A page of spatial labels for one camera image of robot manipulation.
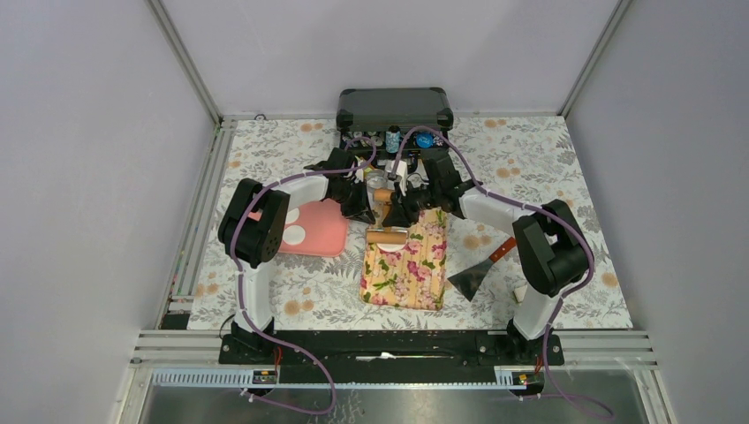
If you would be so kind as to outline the wooden double-ended rolling pin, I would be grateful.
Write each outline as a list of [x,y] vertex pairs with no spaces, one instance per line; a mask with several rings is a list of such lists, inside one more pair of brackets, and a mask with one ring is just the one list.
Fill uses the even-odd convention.
[[393,225],[388,220],[392,210],[393,193],[390,189],[377,188],[370,194],[370,206],[374,212],[375,223],[367,227],[366,242],[386,252],[404,248],[409,236],[407,227]]

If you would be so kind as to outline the white dough ball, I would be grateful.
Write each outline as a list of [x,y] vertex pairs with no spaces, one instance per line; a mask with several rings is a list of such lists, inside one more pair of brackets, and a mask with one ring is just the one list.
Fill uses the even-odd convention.
[[384,254],[395,254],[401,252],[405,245],[395,245],[395,244],[376,244],[376,247],[383,252]]

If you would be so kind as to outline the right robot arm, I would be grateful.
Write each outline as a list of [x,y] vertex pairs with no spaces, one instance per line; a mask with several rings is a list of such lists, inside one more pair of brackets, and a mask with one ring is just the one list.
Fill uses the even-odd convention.
[[570,285],[593,274],[593,254],[574,215],[560,200],[536,206],[492,192],[475,177],[463,180],[444,151],[426,152],[422,159],[427,179],[420,186],[398,175],[395,165],[388,167],[395,187],[388,224],[405,226],[420,212],[439,208],[512,236],[528,290],[511,320],[517,333],[508,337],[506,350],[515,362],[531,362]]

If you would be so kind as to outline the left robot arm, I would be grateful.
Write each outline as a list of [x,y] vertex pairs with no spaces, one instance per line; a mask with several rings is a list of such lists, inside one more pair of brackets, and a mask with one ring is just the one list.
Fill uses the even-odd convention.
[[375,147],[362,162],[349,149],[333,148],[327,160],[309,165],[298,174],[267,185],[251,178],[238,183],[217,238],[237,267],[231,337],[252,362],[262,363],[274,351],[269,287],[274,274],[272,260],[283,241],[288,211],[332,200],[345,219],[373,223],[366,185],[357,172],[375,159]]

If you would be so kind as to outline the floral yellow tray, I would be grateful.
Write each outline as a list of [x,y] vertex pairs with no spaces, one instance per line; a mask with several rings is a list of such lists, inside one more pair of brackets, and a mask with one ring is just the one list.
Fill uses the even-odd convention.
[[367,245],[359,297],[376,306],[439,311],[446,284],[448,217],[440,209],[420,213],[404,249],[384,254]]

